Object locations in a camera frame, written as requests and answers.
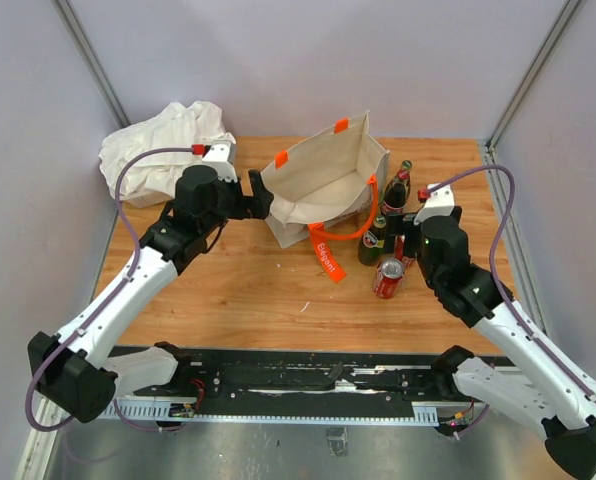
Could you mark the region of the red cola can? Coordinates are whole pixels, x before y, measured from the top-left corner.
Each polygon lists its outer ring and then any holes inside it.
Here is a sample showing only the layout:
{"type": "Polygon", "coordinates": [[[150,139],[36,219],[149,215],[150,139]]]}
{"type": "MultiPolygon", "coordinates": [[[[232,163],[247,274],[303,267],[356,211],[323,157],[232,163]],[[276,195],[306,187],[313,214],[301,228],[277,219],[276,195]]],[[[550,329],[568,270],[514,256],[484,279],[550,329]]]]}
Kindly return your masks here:
{"type": "Polygon", "coordinates": [[[394,242],[394,258],[397,259],[403,266],[404,270],[407,270],[415,262],[415,256],[406,251],[406,236],[398,235],[395,237],[394,242]]]}

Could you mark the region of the cola glass bottle red cap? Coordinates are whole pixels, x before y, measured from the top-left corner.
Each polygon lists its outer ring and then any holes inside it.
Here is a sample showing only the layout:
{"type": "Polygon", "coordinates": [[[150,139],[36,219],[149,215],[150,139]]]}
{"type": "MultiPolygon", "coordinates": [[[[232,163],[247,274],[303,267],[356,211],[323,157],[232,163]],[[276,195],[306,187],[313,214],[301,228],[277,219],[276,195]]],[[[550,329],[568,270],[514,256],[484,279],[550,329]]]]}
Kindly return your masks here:
{"type": "Polygon", "coordinates": [[[399,170],[388,184],[383,195],[381,212],[402,213],[410,196],[411,180],[408,170],[399,170]]]}

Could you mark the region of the green bottle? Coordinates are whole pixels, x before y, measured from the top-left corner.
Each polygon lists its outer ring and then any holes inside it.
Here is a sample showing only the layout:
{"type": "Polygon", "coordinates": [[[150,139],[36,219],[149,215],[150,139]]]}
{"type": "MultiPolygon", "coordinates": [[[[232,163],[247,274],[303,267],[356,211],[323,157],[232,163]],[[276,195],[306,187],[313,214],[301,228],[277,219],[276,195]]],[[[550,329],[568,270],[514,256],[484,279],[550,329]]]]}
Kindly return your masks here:
{"type": "Polygon", "coordinates": [[[410,178],[410,172],[412,169],[412,162],[409,160],[404,160],[401,165],[400,168],[398,170],[398,178],[402,181],[407,181],[410,178]]]}
{"type": "Polygon", "coordinates": [[[378,263],[384,251],[387,232],[387,220],[384,215],[377,215],[372,226],[363,233],[358,243],[358,260],[361,264],[372,266],[378,263]]]}

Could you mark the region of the canvas tote bag orange handles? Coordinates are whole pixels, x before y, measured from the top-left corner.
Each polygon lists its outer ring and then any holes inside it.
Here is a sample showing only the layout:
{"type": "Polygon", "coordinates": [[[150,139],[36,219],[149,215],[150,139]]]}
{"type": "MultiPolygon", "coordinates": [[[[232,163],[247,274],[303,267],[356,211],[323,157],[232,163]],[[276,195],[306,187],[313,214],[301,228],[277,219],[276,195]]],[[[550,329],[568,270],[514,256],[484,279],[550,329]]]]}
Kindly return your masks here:
{"type": "Polygon", "coordinates": [[[386,184],[390,152],[369,132],[369,114],[346,117],[276,154],[262,171],[274,195],[266,223],[286,249],[308,239],[334,282],[346,272],[331,241],[360,238],[372,225],[386,184]]]}

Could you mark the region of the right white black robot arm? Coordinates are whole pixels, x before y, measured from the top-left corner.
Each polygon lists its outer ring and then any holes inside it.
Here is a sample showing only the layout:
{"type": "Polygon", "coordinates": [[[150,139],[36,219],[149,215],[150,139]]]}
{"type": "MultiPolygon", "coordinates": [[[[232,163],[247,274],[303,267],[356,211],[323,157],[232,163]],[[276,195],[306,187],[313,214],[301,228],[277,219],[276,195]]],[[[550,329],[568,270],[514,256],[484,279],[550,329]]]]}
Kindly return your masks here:
{"type": "Polygon", "coordinates": [[[416,214],[387,217],[385,249],[404,237],[404,254],[417,260],[442,307],[496,345],[525,376],[496,372],[458,346],[436,361],[433,392],[463,394],[487,403],[534,431],[552,460],[576,479],[596,475],[596,380],[578,367],[523,311],[491,270],[472,262],[460,208],[423,221],[416,214]]]}

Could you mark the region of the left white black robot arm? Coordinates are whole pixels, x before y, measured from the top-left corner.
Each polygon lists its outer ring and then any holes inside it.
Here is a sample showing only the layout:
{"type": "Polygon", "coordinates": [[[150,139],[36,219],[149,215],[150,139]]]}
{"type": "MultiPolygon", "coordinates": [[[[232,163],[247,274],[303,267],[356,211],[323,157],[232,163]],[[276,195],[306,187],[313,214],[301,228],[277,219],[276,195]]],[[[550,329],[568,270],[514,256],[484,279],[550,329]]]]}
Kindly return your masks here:
{"type": "Polygon", "coordinates": [[[168,394],[185,393],[192,383],[181,349],[160,342],[138,353],[112,356],[119,337],[165,286],[201,254],[208,253],[228,220],[265,219],[273,201],[259,171],[251,170],[252,193],[228,182],[215,168],[187,168],[172,201],[138,242],[127,266],[74,320],[49,336],[28,343],[30,394],[40,393],[88,423],[117,397],[159,385],[168,394]]]}

